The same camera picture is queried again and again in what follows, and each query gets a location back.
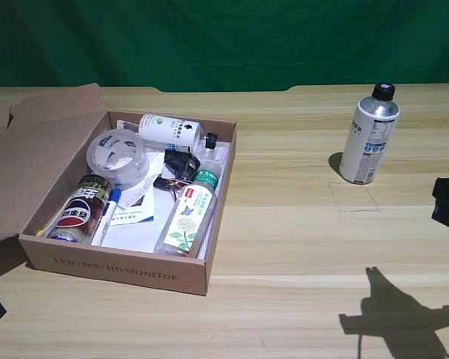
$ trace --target white bottle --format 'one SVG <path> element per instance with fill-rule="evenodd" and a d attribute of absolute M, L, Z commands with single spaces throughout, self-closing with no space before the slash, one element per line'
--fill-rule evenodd
<path fill-rule="evenodd" d="M 166 150 L 196 154 L 204 147 L 204 131 L 198 122 L 178 118 L 144 114 L 138 135 L 145 141 L 166 144 Z"/>
<path fill-rule="evenodd" d="M 196 258 L 216 207 L 215 189 L 222 167 L 214 159 L 214 148 L 205 152 L 193 183 L 183 187 L 163 227 L 155 253 Z"/>
<path fill-rule="evenodd" d="M 385 146 L 400 116 L 392 102 L 395 87 L 380 82 L 372 96 L 359 101 L 340 163 L 341 176 L 363 185 L 376 176 Z"/>

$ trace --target blue marker cap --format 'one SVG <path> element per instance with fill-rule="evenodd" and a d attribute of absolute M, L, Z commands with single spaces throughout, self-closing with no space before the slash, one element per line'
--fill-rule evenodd
<path fill-rule="evenodd" d="M 110 200 L 118 203 L 118 201 L 120 200 L 120 197 L 121 197 L 121 189 L 113 188 L 112 194 L 110 194 Z"/>

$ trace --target clear tape roll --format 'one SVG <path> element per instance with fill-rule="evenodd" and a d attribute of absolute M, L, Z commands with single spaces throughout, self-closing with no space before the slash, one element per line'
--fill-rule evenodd
<path fill-rule="evenodd" d="M 98 135 L 88 147 L 87 162 L 95 174 L 121 189 L 138 184 L 148 172 L 143 140 L 128 129 Z"/>

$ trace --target open cardboard box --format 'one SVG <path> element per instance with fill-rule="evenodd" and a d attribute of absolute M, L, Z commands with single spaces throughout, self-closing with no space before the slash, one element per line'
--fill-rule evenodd
<path fill-rule="evenodd" d="M 236 123 L 190 117 L 230 143 L 204 258 L 190 259 L 36 237 L 89 173 L 85 154 L 117 120 L 138 123 L 143 113 L 107 111 L 96 84 L 27 98 L 8 124 L 0 104 L 0 239 L 19 236 L 39 270 L 206 295 L 227 186 L 236 150 Z"/>

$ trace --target black bottle cap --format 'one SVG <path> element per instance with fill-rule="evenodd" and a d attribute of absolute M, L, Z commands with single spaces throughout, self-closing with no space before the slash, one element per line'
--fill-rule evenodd
<path fill-rule="evenodd" d="M 218 140 L 218 135 L 216 133 L 208 132 L 206 136 L 205 147 L 214 150 L 216 147 L 216 142 Z"/>
<path fill-rule="evenodd" d="M 374 86 L 373 97 L 382 101 L 391 101 L 396 88 L 388 82 L 380 82 Z"/>

